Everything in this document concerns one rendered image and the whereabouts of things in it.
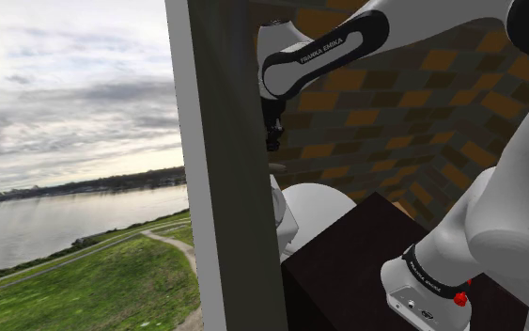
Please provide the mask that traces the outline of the dark robot stand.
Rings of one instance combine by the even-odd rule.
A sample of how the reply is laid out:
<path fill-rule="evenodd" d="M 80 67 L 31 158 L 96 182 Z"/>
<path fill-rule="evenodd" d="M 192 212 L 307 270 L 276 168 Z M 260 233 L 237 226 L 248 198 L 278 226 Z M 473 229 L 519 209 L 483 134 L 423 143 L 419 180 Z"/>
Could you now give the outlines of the dark robot stand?
<path fill-rule="evenodd" d="M 409 297 L 387 302 L 381 267 L 426 230 L 378 193 L 360 202 L 281 264 L 288 331 L 443 331 L 431 308 L 414 310 L 431 326 L 401 316 Z"/>

